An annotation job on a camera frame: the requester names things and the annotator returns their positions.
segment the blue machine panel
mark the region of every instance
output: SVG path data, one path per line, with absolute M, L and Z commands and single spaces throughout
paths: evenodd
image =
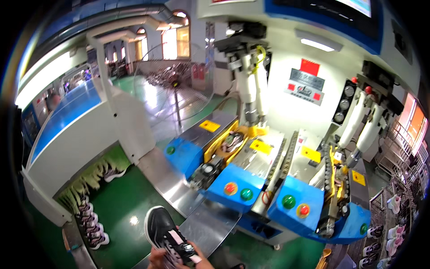
M 164 149 L 164 155 L 176 169 L 185 174 L 186 178 L 203 163 L 203 149 L 180 137 L 170 141 Z
M 360 234 L 363 223 L 370 227 L 370 211 L 354 203 L 348 204 L 350 214 L 342 227 L 342 222 L 335 224 L 335 234 L 329 239 L 330 244 L 351 244 L 366 236 Z
M 282 200 L 286 195 L 292 195 L 295 198 L 295 205 L 292 209 L 286 209 L 283 206 Z M 287 176 L 279 195 L 276 197 L 276 201 L 272 203 L 267 211 L 267 215 L 271 220 L 301 236 L 305 236 L 316 230 L 323 202 L 323 191 L 309 186 L 292 176 Z M 300 218 L 297 215 L 298 206 L 301 204 L 306 204 L 310 209 L 309 215 L 305 218 Z
M 225 186 L 230 182 L 237 184 L 237 192 L 234 195 L 227 195 L 224 192 Z M 257 200 L 263 188 L 264 182 L 264 179 L 234 164 L 229 164 L 207 189 L 205 195 L 211 201 L 218 202 L 231 209 L 245 213 L 251 210 L 252 205 Z M 252 198 L 250 200 L 244 201 L 240 197 L 240 191 L 243 189 L 250 189 L 252 191 Z

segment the window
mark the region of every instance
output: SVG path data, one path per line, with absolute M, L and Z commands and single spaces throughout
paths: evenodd
M 161 35 L 163 58 L 174 60 L 190 57 L 190 20 L 183 11 L 173 12 L 174 15 L 186 18 L 184 26 L 166 30 Z
M 148 57 L 148 41 L 146 38 L 146 31 L 143 28 L 139 28 L 137 30 L 137 38 L 138 41 L 135 42 L 135 53 L 136 53 L 136 61 L 143 60 L 147 61 Z
M 117 48 L 114 46 L 114 62 L 118 61 Z
M 126 56 L 126 49 L 124 47 L 124 41 L 121 42 L 121 59 L 124 59 Z

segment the shoe rack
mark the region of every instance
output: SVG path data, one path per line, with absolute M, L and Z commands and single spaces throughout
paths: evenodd
M 405 227 L 403 239 L 405 241 L 408 239 L 414 221 L 418 216 L 418 205 L 424 198 L 424 193 L 429 182 L 427 166 L 424 164 L 419 168 L 420 169 L 418 169 L 418 166 L 402 168 L 398 174 L 399 177 L 393 176 L 387 187 L 382 188 L 370 199 L 370 211 L 372 214 L 370 227 L 383 225 L 382 236 L 378 239 L 367 238 L 366 236 L 350 245 L 327 244 L 325 248 L 332 250 L 332 254 L 326 259 L 326 262 L 328 262 L 327 269 L 336 269 L 346 254 L 351 257 L 358 268 L 359 262 L 363 258 L 363 248 L 373 243 L 380 243 L 381 248 L 376 251 L 378 258 L 371 265 L 364 267 L 369 269 L 377 268 L 378 262 L 388 257 L 388 252 L 386 251 L 388 231 L 396 225 Z M 392 198 L 394 195 L 401 198 L 400 211 L 398 214 L 394 214 L 387 206 L 388 199 Z M 395 258 L 396 254 L 400 252 L 400 249 L 404 245 L 406 244 L 402 243 L 402 245 L 397 248 L 392 259 Z

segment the shoe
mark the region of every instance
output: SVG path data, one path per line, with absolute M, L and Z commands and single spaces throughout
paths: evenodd
M 390 262 L 391 262 L 391 257 L 382 259 L 378 262 L 378 264 L 376 265 L 376 268 L 377 269 L 386 269 L 390 265 Z
M 88 222 L 89 225 L 86 228 L 86 234 L 87 237 L 89 238 L 89 234 L 94 233 L 94 232 L 104 232 L 104 227 L 103 224 L 101 223 L 96 223 L 94 221 Z
M 395 194 L 392 198 L 388 199 L 387 201 L 388 208 L 390 208 L 393 211 L 394 215 L 397 215 L 400 211 L 401 200 L 402 199 Z
M 363 257 L 367 257 L 381 249 L 381 244 L 373 243 L 370 246 L 363 248 Z
M 81 203 L 82 204 L 87 204 L 88 202 L 89 202 L 89 197 L 88 197 L 88 195 L 79 195 L 79 197 L 80 197 L 80 200 L 81 200 Z
M 388 240 L 387 242 L 387 246 L 385 247 L 385 249 L 388 251 L 388 256 L 393 256 L 396 251 L 397 248 L 403 243 L 403 237 L 400 238 L 393 238 Z
M 388 239 L 394 239 L 394 238 L 399 238 L 402 236 L 403 231 L 405 230 L 404 226 L 398 226 L 396 225 L 394 228 L 391 228 L 388 230 Z
M 194 247 L 187 243 L 186 238 L 176 228 L 170 214 L 162 206 L 148 210 L 145 217 L 145 235 L 154 248 L 165 248 L 165 267 L 176 268 L 175 264 L 185 264 L 189 267 L 202 259 L 197 256 Z
M 98 215 L 92 211 L 87 211 L 87 215 L 82 215 L 81 217 L 82 224 L 92 221 L 98 222 Z
M 124 174 L 126 173 L 127 169 L 125 169 L 124 171 L 118 171 L 118 170 L 110 170 L 105 176 L 104 176 L 104 180 L 106 182 L 111 182 L 114 178 L 117 177 L 122 177 L 124 176 Z
M 89 248 L 92 250 L 98 249 L 101 245 L 107 245 L 110 240 L 107 233 L 103 232 L 98 234 L 99 237 L 89 240 Z
M 371 227 L 367 230 L 367 238 L 378 239 L 382 236 L 382 232 L 384 231 L 384 226 L 376 226 Z
M 90 202 L 82 203 L 82 205 L 79 206 L 80 213 L 83 213 L 86 211 L 93 211 L 93 210 L 94 210 L 94 206 Z
M 372 265 L 376 261 L 377 257 L 378 256 L 376 255 L 376 253 L 373 253 L 369 257 L 361 259 L 360 262 L 358 263 L 359 264 L 358 268 L 361 269 L 363 267 Z

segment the person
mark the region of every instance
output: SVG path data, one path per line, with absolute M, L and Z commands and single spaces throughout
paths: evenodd
M 208 261 L 207 258 L 203 255 L 202 251 L 194 242 L 187 241 L 190 245 L 194 247 L 197 255 L 202 259 L 199 263 L 196 264 L 196 269 L 214 269 L 212 264 Z M 154 247 L 151 248 L 151 255 L 149 256 L 150 264 L 147 269 L 164 269 L 164 255 L 166 255 L 166 249 L 160 248 L 156 249 Z M 177 269 L 190 269 L 188 266 L 183 264 L 176 264 Z

